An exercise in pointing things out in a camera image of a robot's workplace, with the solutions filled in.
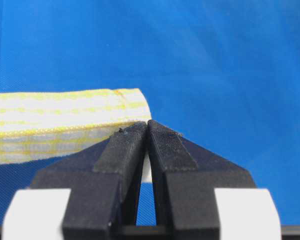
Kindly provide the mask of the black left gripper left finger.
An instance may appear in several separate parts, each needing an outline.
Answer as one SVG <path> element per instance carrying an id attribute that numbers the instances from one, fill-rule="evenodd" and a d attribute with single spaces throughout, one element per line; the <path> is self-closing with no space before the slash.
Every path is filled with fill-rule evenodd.
<path id="1" fill-rule="evenodd" d="M 136 223 L 146 133 L 147 124 L 137 122 L 36 173 L 32 189 L 71 190 L 66 240 L 109 240 L 112 225 Z"/>

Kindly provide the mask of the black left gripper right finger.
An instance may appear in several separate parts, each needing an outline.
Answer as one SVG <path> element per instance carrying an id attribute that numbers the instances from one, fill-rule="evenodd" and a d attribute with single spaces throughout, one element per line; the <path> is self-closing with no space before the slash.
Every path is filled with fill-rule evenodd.
<path id="1" fill-rule="evenodd" d="M 175 240 L 220 237 L 215 188 L 255 188 L 245 168 L 149 120 L 147 149 L 151 165 L 156 223 Z"/>

